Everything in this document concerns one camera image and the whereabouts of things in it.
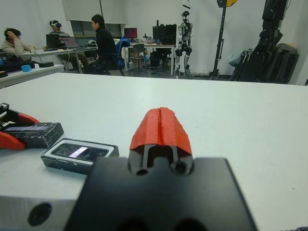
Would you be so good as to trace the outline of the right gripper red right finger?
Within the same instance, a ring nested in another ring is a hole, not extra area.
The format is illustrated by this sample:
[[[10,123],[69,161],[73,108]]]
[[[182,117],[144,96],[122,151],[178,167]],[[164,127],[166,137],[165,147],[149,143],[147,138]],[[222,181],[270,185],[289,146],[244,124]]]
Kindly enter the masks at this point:
[[[180,176],[189,175],[193,166],[189,136],[175,113],[167,107],[160,108],[160,129],[171,170]]]

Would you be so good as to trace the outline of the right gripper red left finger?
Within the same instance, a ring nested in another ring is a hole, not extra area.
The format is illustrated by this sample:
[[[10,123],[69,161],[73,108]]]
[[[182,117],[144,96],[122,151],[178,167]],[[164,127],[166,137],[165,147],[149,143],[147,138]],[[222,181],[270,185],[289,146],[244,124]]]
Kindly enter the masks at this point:
[[[154,166],[160,151],[160,109],[149,110],[132,137],[128,166],[132,174],[144,175]]]

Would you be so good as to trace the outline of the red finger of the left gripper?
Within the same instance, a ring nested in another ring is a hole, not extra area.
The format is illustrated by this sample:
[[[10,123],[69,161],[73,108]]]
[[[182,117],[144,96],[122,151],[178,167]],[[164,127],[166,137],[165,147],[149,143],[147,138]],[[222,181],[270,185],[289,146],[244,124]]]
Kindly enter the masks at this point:
[[[23,113],[18,114],[18,122],[22,124],[29,124],[29,125],[40,123],[37,119],[29,115],[23,114]]]
[[[9,150],[23,150],[25,144],[5,132],[0,132],[0,148]]]

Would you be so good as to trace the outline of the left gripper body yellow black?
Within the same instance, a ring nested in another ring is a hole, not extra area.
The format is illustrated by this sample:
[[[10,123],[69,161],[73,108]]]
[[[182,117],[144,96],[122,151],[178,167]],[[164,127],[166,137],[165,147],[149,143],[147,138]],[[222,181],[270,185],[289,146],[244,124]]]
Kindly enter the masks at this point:
[[[19,113],[10,108],[7,103],[0,104],[0,130],[8,128],[11,124],[19,122]]]

